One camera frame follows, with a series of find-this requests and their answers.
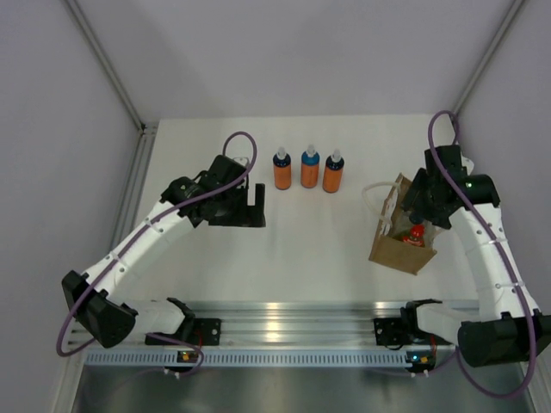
bottle cap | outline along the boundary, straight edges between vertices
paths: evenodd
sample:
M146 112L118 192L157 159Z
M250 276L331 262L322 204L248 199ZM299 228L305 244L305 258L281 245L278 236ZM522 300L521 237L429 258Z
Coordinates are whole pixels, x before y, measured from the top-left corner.
M287 153L285 152L285 148L283 146L280 146L279 149L277 150L277 158L278 159L285 159L285 157L287 156Z
M306 154L308 155L308 157L314 157L314 155L316 154L316 148L314 148L313 145L309 145L308 149L306 149Z
M331 161L333 161L334 163L338 163L341 159L341 151L339 149L336 149L331 155Z
M410 234L412 235L412 237L421 238L424 234L424 226L414 225L410 230Z

white bottle cap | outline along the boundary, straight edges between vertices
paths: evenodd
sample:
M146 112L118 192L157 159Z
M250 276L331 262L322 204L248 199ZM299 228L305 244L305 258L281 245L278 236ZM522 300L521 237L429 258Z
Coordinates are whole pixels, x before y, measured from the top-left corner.
M306 149L306 154L308 155L308 157L314 157L314 155L316 154L316 148L314 148L313 145L309 145L308 149Z
M341 151L339 149L336 149L331 155L331 161L334 163L338 163L342 158L343 157L341 157Z
M283 160L286 156L287 153L285 152L285 148L283 146L280 146L277 150L277 158Z

orange bottle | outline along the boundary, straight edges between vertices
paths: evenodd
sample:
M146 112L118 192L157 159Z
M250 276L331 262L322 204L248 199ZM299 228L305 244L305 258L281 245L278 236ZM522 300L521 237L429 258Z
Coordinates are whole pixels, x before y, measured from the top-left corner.
M332 194L338 191L343 177L344 159L341 151L336 149L333 154L325 161L324 171L324 191Z
M288 189L291 186L291 157L283 147L274 155L274 182L278 189Z
M304 188L313 188L318 185L319 154L313 145L302 154L302 165L300 166L300 183Z

bottle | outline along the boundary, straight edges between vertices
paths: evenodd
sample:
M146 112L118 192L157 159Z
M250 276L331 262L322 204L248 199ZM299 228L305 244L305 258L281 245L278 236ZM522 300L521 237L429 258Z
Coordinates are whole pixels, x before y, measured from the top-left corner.
M288 189L291 186L291 157L283 147L274 155L274 181L278 189Z
M318 185L319 154L313 145L302 154L302 165L300 166L300 183L304 188L313 188Z
M424 247L423 234L424 226L414 225L410 229L410 233L402 237L402 241L416 247Z
M332 194L338 191L343 177L344 159L341 157L341 151L336 149L330 157L325 161L324 171L324 191Z

gray floor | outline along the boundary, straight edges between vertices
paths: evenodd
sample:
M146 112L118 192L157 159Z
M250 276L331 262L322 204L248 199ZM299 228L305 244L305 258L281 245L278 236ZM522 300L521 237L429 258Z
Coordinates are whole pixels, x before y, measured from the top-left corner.
M280 412L532 412L528 394L494 400L478 393L453 363L434 377L408 379L353 368L203 369L176 380L144 374L113 393L140 369L86 367L72 413L280 413ZM509 391L518 366L475 371L481 384Z

